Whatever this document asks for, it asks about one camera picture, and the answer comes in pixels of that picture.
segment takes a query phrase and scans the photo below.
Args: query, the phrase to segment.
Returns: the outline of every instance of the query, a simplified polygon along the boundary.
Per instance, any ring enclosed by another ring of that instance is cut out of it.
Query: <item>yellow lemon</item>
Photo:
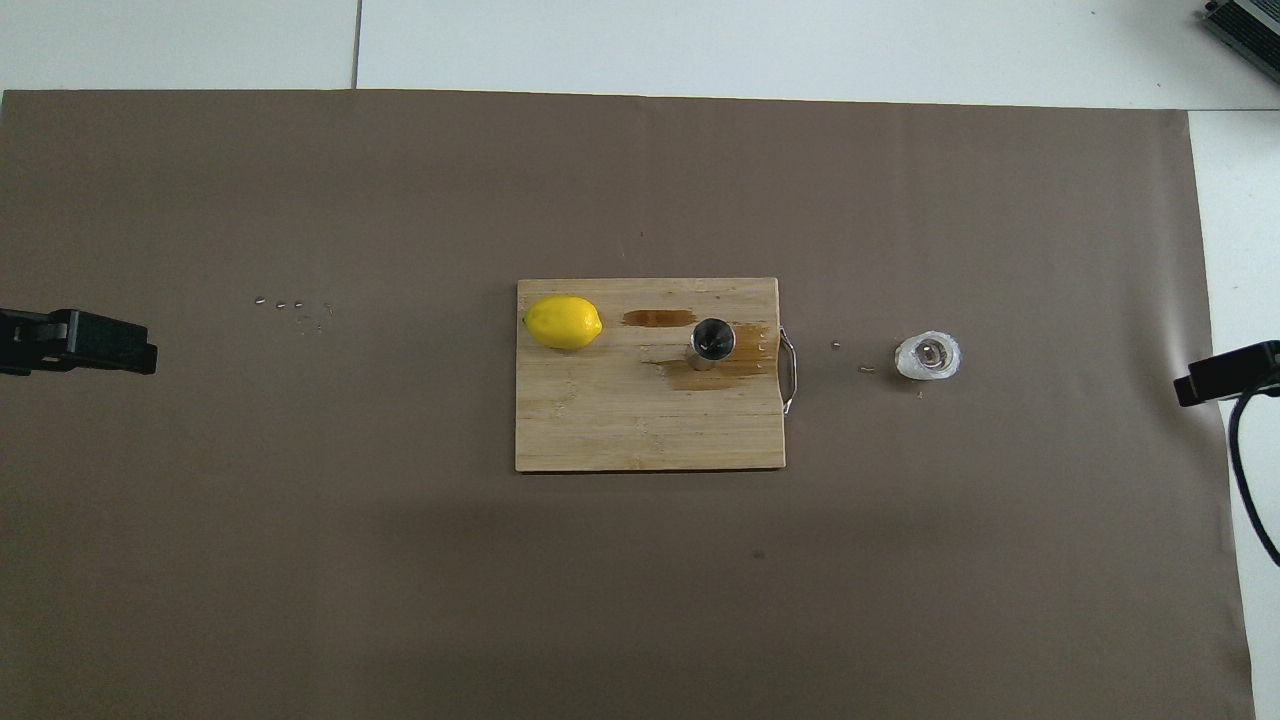
[[[557,350],[581,350],[604,327],[600,314],[586,299],[572,295],[544,297],[525,313],[525,327],[534,340]]]

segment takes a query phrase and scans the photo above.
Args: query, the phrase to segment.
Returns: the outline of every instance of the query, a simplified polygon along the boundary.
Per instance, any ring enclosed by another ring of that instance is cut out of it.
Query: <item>brown liquid spill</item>
[[[753,323],[730,323],[739,341],[746,337],[758,337],[765,332],[763,325]],[[749,342],[733,347],[733,354],[728,360],[722,360],[710,370],[695,370],[689,366],[684,357],[676,360],[645,360],[649,365],[662,368],[662,374],[667,383],[675,389],[703,391],[703,389],[728,389],[741,384],[751,375],[763,375],[774,368],[778,357],[777,342],[756,345]]]
[[[692,310],[632,310],[622,315],[623,325],[641,328],[681,328],[696,322]]]

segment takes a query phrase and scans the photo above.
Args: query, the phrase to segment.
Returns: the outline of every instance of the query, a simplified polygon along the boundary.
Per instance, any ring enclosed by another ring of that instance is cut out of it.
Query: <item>white table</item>
[[[0,0],[0,88],[358,85],[1189,109],[1213,346],[1225,351],[1280,337],[1280,85],[1194,27],[1198,6],[364,0],[357,22],[356,0]],[[1244,425],[1256,500],[1280,530],[1280,402],[1251,405]],[[1277,719],[1280,570],[1238,500],[1234,523],[1257,715]]]

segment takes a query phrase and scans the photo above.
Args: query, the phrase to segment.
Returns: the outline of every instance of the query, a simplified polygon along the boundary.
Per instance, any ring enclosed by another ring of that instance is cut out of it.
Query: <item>brown paper sheet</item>
[[[1184,113],[9,92],[0,142],[0,305],[160,346],[0,378],[5,715],[1252,716]],[[663,275],[780,279],[788,466],[517,475],[516,279]],[[895,380],[925,329],[959,375]]]

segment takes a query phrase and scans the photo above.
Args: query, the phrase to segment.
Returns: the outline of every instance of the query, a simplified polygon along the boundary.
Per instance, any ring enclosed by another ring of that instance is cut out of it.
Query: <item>metal handle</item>
[[[800,389],[800,383],[796,379],[796,346],[791,345],[791,338],[787,337],[787,331],[782,325],[778,325],[778,338],[782,341],[778,345],[787,348],[787,356],[791,359],[791,372],[788,373],[791,378],[791,392],[788,392],[782,401],[782,414],[786,415],[791,411],[791,401],[796,398],[796,391]]]

